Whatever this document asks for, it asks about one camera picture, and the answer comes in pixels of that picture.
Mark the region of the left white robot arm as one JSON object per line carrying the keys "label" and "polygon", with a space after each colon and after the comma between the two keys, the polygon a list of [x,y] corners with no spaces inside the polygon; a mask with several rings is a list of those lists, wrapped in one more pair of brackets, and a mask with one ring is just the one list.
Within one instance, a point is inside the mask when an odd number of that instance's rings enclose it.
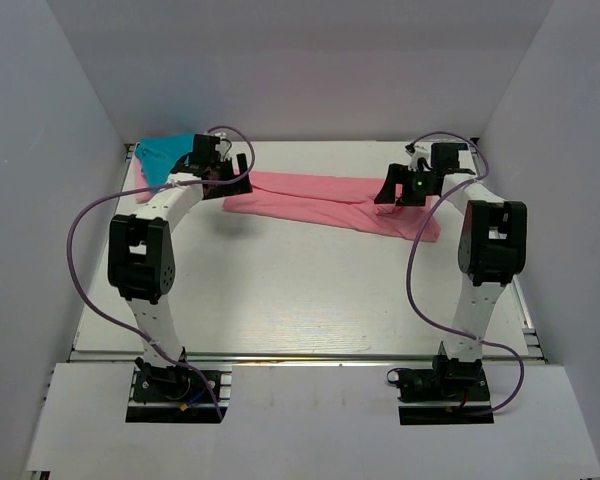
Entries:
{"label": "left white robot arm", "polygon": [[142,333],[143,361],[162,368],[157,387],[179,399],[191,387],[191,374],[176,365],[186,361],[168,294],[176,279],[172,234],[184,216],[205,200],[248,194],[252,186],[246,155],[230,155],[226,127],[193,136],[192,148],[176,160],[167,187],[109,226],[107,277],[126,301]]}

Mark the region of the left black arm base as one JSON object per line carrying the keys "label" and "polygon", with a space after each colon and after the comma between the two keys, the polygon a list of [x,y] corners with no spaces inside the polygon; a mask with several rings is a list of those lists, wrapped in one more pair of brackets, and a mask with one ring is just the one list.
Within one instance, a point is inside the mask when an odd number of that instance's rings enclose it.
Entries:
{"label": "left black arm base", "polygon": [[158,368],[135,359],[125,421],[129,424],[220,424],[228,410],[229,373],[202,370],[202,379],[190,369]]}

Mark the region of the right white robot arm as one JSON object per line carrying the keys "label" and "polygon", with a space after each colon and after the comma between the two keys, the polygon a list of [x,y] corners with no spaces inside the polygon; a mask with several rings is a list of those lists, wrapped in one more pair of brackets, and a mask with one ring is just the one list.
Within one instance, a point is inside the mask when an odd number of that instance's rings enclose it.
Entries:
{"label": "right white robot arm", "polygon": [[527,207],[491,192],[477,168],[461,166],[464,142],[416,143],[405,147],[408,164],[392,163],[374,198],[376,205],[422,207],[436,196],[463,214],[458,244],[460,297],[439,353],[449,360],[474,363],[483,356],[484,338],[501,294],[526,262]]}

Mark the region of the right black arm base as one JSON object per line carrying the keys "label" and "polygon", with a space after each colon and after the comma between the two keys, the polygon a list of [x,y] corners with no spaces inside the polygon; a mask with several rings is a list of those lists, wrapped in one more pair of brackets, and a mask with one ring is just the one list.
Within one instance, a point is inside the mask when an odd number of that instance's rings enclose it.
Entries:
{"label": "right black arm base", "polygon": [[387,383],[399,391],[402,426],[492,424],[490,391],[480,360],[461,362],[446,355],[429,368],[393,368]]}

